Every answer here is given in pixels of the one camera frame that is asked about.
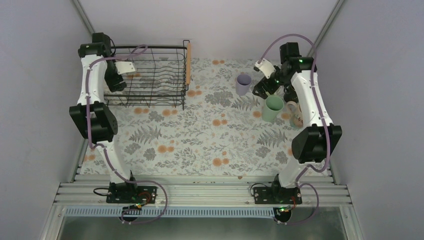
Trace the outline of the mint green tumbler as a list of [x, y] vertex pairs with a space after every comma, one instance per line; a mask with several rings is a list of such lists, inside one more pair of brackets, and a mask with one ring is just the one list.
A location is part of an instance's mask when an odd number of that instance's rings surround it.
[[262, 120], [269, 123], [273, 122], [280, 111], [284, 108], [284, 105], [285, 103], [282, 98], [276, 95], [269, 95], [266, 98], [262, 109]]

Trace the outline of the beige floral mug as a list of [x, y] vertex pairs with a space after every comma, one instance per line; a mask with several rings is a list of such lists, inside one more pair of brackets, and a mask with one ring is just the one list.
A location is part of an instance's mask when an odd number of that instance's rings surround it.
[[290, 124], [292, 127], [301, 129], [304, 126], [303, 114], [299, 103], [288, 101], [286, 108], [290, 113]]

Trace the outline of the lilac plastic cup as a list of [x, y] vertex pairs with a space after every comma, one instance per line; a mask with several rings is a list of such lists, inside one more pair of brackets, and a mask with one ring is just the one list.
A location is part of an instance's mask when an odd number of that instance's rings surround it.
[[250, 89], [252, 78], [247, 74], [240, 74], [236, 78], [235, 90], [239, 96], [244, 96]]

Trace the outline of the black cylindrical cup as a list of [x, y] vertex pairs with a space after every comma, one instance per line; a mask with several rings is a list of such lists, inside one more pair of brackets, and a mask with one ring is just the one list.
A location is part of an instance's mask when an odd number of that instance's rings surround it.
[[292, 86], [287, 86], [284, 88], [283, 90], [284, 94], [283, 94], [283, 100], [288, 103], [288, 102], [295, 102], [298, 103], [299, 99], [296, 93], [296, 90], [292, 87]]

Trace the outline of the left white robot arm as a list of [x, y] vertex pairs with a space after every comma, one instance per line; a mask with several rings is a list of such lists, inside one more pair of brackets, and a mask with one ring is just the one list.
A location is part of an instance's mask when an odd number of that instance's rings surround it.
[[116, 66], [112, 44], [107, 34], [95, 32], [91, 43], [80, 46], [81, 92], [77, 104], [69, 108], [69, 115], [89, 147], [97, 150], [106, 164], [110, 174], [109, 194], [119, 194], [131, 203], [139, 197], [140, 190], [117, 149], [118, 122], [104, 99], [105, 86], [110, 92], [122, 91], [127, 86]]

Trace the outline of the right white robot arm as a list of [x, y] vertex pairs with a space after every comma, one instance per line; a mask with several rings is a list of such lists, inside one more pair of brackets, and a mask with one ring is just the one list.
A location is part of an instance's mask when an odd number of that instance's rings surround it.
[[266, 59], [259, 60], [254, 70], [263, 78], [252, 93], [266, 101], [284, 87], [285, 99], [297, 99], [303, 119], [303, 130], [292, 140], [291, 149], [296, 161], [279, 173], [271, 184], [271, 198], [278, 204], [290, 197], [290, 190], [299, 189], [299, 180], [307, 170], [324, 172], [330, 156], [342, 136], [342, 128], [335, 125], [323, 103], [318, 85], [316, 61], [303, 57], [296, 42], [280, 46], [281, 66]]

